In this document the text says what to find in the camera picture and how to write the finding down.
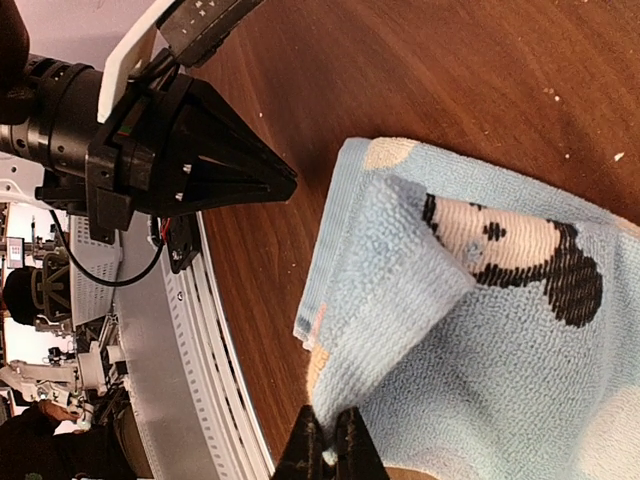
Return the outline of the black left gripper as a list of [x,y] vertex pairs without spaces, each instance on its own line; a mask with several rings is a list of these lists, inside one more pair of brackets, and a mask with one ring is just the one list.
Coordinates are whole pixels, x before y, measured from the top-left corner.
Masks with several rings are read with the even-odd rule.
[[182,215],[288,200],[296,172],[207,82],[171,68],[131,82],[104,124],[102,73],[29,55],[1,94],[1,150],[45,169],[36,199],[112,240],[135,212]]

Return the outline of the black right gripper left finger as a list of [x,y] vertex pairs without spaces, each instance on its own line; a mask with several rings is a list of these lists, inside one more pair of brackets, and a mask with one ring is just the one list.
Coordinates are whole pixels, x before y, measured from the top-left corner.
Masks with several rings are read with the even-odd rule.
[[301,407],[273,474],[273,480],[332,479],[323,457],[324,435],[310,405]]

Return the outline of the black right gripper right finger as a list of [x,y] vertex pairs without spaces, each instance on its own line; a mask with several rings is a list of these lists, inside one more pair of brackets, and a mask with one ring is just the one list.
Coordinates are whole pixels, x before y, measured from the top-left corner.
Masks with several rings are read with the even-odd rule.
[[336,479],[390,479],[357,407],[343,411],[338,417],[335,452]]

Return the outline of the blue patterned cloth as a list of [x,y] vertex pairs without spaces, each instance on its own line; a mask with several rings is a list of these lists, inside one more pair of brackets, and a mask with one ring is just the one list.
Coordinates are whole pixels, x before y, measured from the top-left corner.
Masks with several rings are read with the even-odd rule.
[[404,138],[342,146],[295,335],[326,436],[438,479],[639,475],[639,229]]

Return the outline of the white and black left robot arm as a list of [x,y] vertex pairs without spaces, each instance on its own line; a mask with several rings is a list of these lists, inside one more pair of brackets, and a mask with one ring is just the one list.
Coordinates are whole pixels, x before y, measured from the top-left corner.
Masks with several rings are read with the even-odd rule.
[[253,1],[157,1],[102,70],[34,55],[1,5],[1,149],[45,170],[35,197],[87,218],[111,244],[141,212],[160,218],[280,202],[296,174],[207,82],[209,60]]

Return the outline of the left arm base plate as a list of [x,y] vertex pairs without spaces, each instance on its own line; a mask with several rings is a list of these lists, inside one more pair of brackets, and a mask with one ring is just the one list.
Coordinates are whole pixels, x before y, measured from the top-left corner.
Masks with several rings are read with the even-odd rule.
[[200,229],[195,213],[164,219],[161,237],[168,249],[173,274],[186,270],[201,253]]

